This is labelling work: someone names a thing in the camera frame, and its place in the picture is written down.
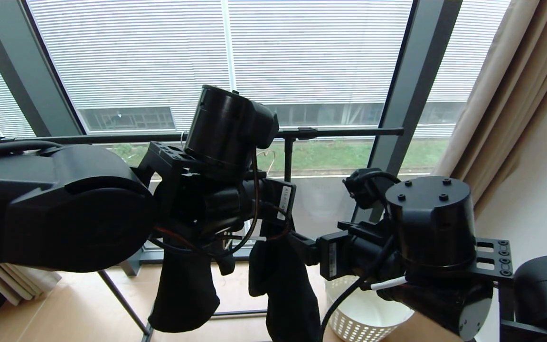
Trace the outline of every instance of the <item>wooden floor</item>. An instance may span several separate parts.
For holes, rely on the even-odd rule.
[[[107,271],[111,279],[146,322],[155,299],[161,267],[143,266],[128,278],[119,268]],[[311,267],[310,280],[326,310],[324,280]],[[14,307],[0,309],[0,342],[139,342],[142,333],[97,273],[62,273],[63,279],[49,294]],[[266,309],[267,297],[248,294],[248,268],[239,264],[232,275],[213,275],[221,298],[219,311]],[[328,332],[327,342],[340,340]],[[195,331],[178,334],[155,332],[153,342],[265,342],[271,341],[265,317],[211,320]],[[458,338],[431,321],[413,317],[385,339],[386,342],[458,342]]]

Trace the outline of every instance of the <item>perforated plastic basket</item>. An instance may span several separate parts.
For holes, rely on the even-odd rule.
[[[358,277],[346,276],[326,282],[328,307]],[[330,328],[345,342],[377,342],[406,322],[413,310],[381,299],[375,291],[356,290],[330,317]]]

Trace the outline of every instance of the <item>black cloth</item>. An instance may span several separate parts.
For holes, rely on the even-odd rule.
[[[280,227],[261,225],[261,236]],[[315,342],[320,328],[318,300],[305,264],[286,238],[256,242],[249,258],[249,294],[267,294],[267,331],[272,342]]]
[[[182,333],[210,320],[220,301],[212,281],[211,258],[164,252],[158,296],[149,323],[164,333]]]

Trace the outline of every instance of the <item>curtain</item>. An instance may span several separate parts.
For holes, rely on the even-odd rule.
[[[546,109],[547,0],[513,0],[433,174],[467,182],[478,216]]]
[[[0,292],[13,305],[18,305],[22,299],[30,301],[50,292],[60,279],[56,272],[0,264]]]

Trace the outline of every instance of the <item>wall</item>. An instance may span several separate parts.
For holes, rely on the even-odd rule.
[[[547,255],[547,115],[521,155],[519,168],[495,192],[477,221],[477,235],[510,240],[514,268]],[[499,340],[497,298],[479,342]]]

